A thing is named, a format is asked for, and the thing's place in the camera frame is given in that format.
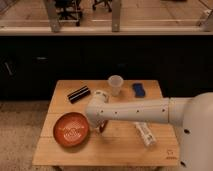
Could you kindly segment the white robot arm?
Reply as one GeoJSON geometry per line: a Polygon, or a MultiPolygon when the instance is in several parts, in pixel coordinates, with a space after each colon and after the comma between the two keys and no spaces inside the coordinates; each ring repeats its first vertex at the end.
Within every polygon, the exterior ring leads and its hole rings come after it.
{"type": "Polygon", "coordinates": [[[213,171],[213,92],[115,103],[108,98],[105,91],[97,90],[89,101],[85,113],[92,127],[106,120],[181,126],[178,171],[213,171]]]}

